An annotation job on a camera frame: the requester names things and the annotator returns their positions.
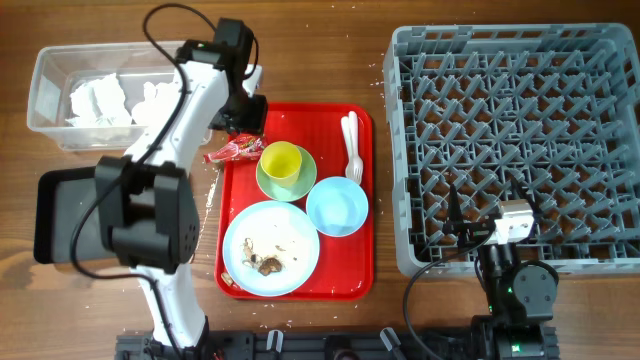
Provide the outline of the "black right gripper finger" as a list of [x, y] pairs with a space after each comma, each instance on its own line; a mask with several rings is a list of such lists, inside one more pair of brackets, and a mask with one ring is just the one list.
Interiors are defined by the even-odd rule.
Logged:
[[527, 193], [524, 185], [520, 183], [516, 178], [512, 177], [510, 179], [511, 191], [514, 196], [519, 200], [525, 200], [526, 203], [531, 208], [532, 212], [536, 212], [536, 203]]
[[454, 223], [461, 223], [463, 221], [463, 215], [460, 207], [458, 192], [454, 185], [450, 186], [449, 197], [448, 220]]

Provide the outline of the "red snack wrapper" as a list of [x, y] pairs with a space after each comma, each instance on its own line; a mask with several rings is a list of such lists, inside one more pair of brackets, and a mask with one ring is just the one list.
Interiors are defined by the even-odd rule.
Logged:
[[204, 156], [206, 163], [221, 163], [228, 161], [257, 160], [268, 146], [262, 136], [241, 134], [230, 140], [216, 152]]

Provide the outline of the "yellow plastic cup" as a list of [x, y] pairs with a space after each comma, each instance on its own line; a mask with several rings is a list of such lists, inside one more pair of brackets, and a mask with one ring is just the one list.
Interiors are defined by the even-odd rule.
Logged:
[[296, 145], [277, 141], [264, 149], [259, 163], [272, 182], [281, 187], [291, 187], [298, 180], [302, 155]]

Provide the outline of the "green small plate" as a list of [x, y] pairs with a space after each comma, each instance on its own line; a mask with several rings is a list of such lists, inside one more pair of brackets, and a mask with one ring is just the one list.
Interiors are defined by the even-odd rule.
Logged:
[[291, 187], [284, 188], [273, 182], [262, 170], [256, 166], [256, 181], [260, 190], [269, 198], [277, 201], [294, 202], [306, 196], [314, 186], [317, 178], [317, 167], [311, 154], [302, 147], [298, 147], [302, 163], [299, 177]]

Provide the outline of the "white plastic fork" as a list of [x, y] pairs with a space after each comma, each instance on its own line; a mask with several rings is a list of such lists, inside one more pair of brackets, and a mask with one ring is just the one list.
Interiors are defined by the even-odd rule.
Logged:
[[352, 145], [352, 180], [356, 184], [360, 185], [362, 181], [362, 175], [364, 171], [363, 160], [359, 156], [359, 140], [358, 140], [358, 116], [354, 111], [350, 111], [347, 115], [349, 117], [349, 126], [351, 133], [351, 145]]

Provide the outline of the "light blue bowl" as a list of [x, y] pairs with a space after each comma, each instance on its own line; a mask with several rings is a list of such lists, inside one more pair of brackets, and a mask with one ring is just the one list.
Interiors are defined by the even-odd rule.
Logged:
[[345, 177], [328, 177], [313, 186], [306, 200], [306, 213], [316, 229], [327, 236], [356, 233], [369, 215], [365, 191]]

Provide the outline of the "white napkin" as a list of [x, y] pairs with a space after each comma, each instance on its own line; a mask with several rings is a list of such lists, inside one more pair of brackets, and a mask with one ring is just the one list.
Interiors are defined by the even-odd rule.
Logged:
[[69, 95], [69, 126], [79, 128], [150, 126], [166, 121], [174, 110], [179, 82], [150, 82], [115, 73], [81, 83]]

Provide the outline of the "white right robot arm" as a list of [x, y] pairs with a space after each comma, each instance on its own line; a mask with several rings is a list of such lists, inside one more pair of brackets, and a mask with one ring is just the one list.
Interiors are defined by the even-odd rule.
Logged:
[[542, 211], [525, 187], [511, 181], [513, 200], [498, 203], [498, 212], [468, 222], [457, 189], [449, 192], [446, 234], [457, 237], [460, 250], [477, 253], [476, 275], [484, 287], [490, 314], [472, 318], [470, 359], [558, 359], [553, 319], [559, 276], [539, 260], [523, 261], [517, 244], [529, 239]]

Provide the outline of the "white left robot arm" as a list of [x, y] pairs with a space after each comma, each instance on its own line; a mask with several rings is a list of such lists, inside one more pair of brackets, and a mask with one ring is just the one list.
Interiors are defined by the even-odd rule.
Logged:
[[199, 238], [189, 173], [208, 129], [263, 132], [268, 104], [255, 92], [258, 50], [252, 30], [228, 18], [216, 24], [212, 41], [186, 41], [168, 58], [178, 89], [167, 120], [95, 168], [102, 245], [148, 284], [160, 355], [195, 351], [208, 330], [189, 265]]

